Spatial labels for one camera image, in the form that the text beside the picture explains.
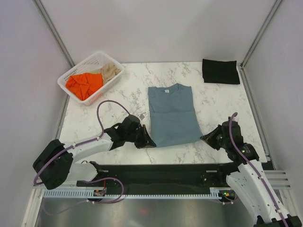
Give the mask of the blue t shirt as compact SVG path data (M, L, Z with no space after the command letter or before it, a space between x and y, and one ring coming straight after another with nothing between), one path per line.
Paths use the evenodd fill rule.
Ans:
M192 87L174 84L148 88L151 138L157 147L199 141L202 137Z

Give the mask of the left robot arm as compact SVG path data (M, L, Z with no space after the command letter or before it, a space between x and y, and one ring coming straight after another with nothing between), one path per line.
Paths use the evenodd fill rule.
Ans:
M80 164L79 161L100 152L111 151L130 142L137 149L154 148L146 126L134 115L128 115L121 123L102 131L100 135L77 142L62 143L52 140L33 163L36 172L34 185L43 184L48 190L66 181L85 181L99 186L104 175L95 163Z

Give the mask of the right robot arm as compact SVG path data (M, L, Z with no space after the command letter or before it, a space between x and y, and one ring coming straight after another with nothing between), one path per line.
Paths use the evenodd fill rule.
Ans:
M241 200L256 227L301 227L298 216L292 216L275 194L267 179L254 147L244 142L241 127L232 119L218 125L201 137L213 149L224 149L234 171L223 170L217 174L222 186L230 186Z

